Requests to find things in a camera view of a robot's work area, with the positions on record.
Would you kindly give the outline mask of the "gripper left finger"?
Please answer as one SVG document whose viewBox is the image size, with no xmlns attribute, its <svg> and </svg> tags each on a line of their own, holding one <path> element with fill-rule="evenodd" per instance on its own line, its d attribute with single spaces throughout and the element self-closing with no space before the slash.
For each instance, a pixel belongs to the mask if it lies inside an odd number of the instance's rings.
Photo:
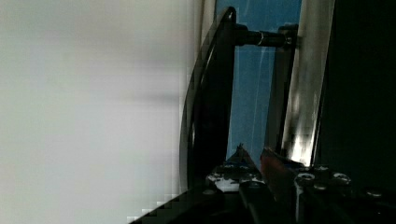
<svg viewBox="0 0 396 224">
<path fill-rule="evenodd" d="M 239 186 L 246 182 L 265 183 L 243 144 L 239 144 L 235 153 L 205 178 L 209 187 L 219 191 L 238 191 Z"/>
</svg>

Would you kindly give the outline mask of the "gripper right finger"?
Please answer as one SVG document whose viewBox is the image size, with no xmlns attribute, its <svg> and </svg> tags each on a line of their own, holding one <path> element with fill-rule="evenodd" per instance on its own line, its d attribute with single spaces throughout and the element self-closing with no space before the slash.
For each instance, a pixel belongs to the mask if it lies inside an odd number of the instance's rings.
<svg viewBox="0 0 396 224">
<path fill-rule="evenodd" d="M 269 147 L 263 149 L 260 161 L 262 176 L 275 199 L 287 200 L 290 197 L 295 170 L 304 168 L 304 165 L 278 155 Z"/>
</svg>

